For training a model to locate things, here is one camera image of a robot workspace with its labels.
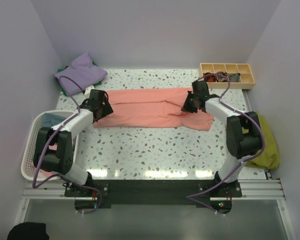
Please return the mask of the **salmon pink t-shirt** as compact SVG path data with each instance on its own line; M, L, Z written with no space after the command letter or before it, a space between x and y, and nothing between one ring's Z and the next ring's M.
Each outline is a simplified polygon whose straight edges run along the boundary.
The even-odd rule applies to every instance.
M189 87L109 90L113 113L94 122L93 127L187 127L209 131L213 115L181 111L190 90Z

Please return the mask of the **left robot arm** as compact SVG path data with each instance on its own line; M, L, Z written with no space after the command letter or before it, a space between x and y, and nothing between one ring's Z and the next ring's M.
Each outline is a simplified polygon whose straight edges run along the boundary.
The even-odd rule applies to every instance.
M52 127L42 127L36 138L32 187L59 177L76 185L82 196L89 196L94 190L92 175L74 162L73 141L86 127L113 112L107 92L92 89L71 116Z

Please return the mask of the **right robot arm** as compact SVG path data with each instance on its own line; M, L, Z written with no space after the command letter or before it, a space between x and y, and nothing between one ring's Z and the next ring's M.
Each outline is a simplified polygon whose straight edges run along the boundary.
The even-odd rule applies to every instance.
M223 166L216 172L213 192L220 197L230 190L230 183L238 180L245 164L265 148L265 137L260 127L258 114L241 112L224 103L220 96L209 92L205 81L196 80L181 108L183 112L197 113L199 110L213 115L225 125L228 155Z

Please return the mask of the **red black rolled sock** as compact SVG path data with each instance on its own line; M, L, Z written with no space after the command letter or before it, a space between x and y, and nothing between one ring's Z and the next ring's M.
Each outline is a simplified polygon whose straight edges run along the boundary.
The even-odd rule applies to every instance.
M207 72L203 75L203 79L204 81L208 82L208 83L214 83L216 82L216 76L211 73L211 72Z

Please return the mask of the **brown patterned rolled sock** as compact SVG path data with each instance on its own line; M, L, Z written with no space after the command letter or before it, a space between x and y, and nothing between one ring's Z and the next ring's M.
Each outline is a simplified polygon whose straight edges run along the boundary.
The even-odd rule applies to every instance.
M223 71L218 71L215 73L216 76L216 82L218 83L224 83L228 81L228 73Z

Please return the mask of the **folded lilac t-shirt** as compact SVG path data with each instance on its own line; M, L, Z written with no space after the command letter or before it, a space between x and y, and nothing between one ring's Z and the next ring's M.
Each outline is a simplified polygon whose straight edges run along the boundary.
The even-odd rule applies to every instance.
M94 65L87 52L75 58L66 69L54 74L67 96L99 83L107 75L105 69Z

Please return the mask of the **grey rolled sock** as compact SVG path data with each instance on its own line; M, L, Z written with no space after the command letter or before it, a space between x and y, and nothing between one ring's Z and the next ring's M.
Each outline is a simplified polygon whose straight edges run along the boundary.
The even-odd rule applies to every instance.
M240 79L240 73L229 73L228 78L231 83L238 83Z

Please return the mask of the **grey blue t-shirt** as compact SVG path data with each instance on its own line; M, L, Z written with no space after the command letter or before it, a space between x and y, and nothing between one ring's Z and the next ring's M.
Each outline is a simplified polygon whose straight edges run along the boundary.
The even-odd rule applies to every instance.
M52 128L60 123L62 123L66 117L52 114L52 113L44 113L41 116L41 127L42 128Z

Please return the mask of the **wooden compartment tray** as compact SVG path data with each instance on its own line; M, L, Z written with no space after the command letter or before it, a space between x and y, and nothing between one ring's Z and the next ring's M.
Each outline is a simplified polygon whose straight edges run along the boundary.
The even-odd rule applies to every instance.
M251 67L247 63L200 63L199 76L204 76L210 89L251 90L255 86Z

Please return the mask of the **light pink t-shirt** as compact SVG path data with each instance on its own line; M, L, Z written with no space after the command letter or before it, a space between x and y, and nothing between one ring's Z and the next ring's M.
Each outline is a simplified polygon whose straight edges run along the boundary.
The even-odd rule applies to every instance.
M49 145L48 149L46 150L46 153L48 153L48 151L56 151L57 150L57 144L55 143L54 145ZM40 172L45 176L45 177L50 177L52 175L54 175L53 172L49 172L49 171L45 171L43 169L40 170Z

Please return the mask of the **olive green t-shirt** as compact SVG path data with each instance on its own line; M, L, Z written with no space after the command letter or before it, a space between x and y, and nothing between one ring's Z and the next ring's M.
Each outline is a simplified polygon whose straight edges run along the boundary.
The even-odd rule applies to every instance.
M245 166L249 168L277 170L280 165L280 155L276 140L266 118L258 111L256 113L258 115L260 128L265 137L265 150L260 156L248 161Z

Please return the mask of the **white laundry basket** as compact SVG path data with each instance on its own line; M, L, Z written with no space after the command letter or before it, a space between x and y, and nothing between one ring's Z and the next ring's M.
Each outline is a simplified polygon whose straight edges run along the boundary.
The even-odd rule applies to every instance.
M45 111L41 114L39 114L33 121L29 136L27 139L27 143L25 146L24 154L23 154L23 159L21 163L21 174L23 177L28 180L28 181L33 181L36 168L34 167L33 164L33 159L34 159L34 154L35 154L35 149L36 149L36 141L37 141L37 135L39 129L42 128L42 120L41 117L45 113L50 113L50 114L55 114L59 116L63 116L66 118L69 118L72 114L74 114L73 111L69 110L50 110L50 111ZM77 135L74 138L73 142L73 147L74 147L74 152L73 152L73 165L76 165L76 156L77 156L77 150L78 150L78 143L80 140L80 136ZM47 177L45 177L41 171L39 171L38 176L37 176L37 182L41 182L45 180Z

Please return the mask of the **black object bottom left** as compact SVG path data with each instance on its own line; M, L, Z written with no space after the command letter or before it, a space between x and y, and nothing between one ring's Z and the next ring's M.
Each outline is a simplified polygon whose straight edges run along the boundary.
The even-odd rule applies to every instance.
M23 222L15 225L8 233L7 240L49 240L45 223Z

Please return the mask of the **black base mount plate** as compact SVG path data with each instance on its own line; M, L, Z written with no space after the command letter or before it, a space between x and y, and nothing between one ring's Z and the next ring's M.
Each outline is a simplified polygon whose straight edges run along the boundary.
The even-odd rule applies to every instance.
M113 205L195 205L227 214L232 200L243 196L240 183L215 180L91 180L90 187L63 183L64 195L75 198L79 210L109 209Z

